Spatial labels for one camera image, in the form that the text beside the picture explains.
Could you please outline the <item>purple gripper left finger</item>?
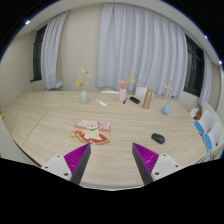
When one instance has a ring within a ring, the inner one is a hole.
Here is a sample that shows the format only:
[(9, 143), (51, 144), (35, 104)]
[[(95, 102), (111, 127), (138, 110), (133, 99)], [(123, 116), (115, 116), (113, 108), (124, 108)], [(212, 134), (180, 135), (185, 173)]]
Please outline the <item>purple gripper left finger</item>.
[(85, 144), (68, 154), (55, 155), (42, 169), (79, 185), (91, 154), (91, 146)]

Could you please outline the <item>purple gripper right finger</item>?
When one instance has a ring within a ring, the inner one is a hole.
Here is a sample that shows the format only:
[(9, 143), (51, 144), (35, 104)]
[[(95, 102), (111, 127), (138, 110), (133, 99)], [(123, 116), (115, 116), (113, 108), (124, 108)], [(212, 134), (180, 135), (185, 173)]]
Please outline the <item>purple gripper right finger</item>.
[(167, 153), (157, 154), (137, 143), (132, 144), (132, 154), (145, 185), (182, 169)]

